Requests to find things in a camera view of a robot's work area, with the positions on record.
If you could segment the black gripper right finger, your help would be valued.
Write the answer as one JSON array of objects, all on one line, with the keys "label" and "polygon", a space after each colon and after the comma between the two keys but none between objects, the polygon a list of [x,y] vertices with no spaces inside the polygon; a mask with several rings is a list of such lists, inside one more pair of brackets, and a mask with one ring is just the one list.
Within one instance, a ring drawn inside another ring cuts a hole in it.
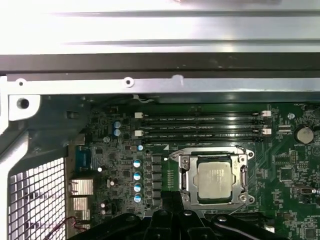
[{"label": "black gripper right finger", "polygon": [[233,217],[217,214],[210,221],[185,209],[178,191],[172,193],[172,212],[182,240],[284,240],[285,237]]}]

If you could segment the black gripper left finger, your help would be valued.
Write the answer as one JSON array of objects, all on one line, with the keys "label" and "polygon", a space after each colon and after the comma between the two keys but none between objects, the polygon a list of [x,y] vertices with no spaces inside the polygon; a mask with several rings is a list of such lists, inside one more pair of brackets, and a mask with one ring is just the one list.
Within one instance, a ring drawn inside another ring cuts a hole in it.
[{"label": "black gripper left finger", "polygon": [[96,240],[175,240],[177,238],[177,193],[163,191],[160,209],[143,218],[124,213],[96,227]]}]

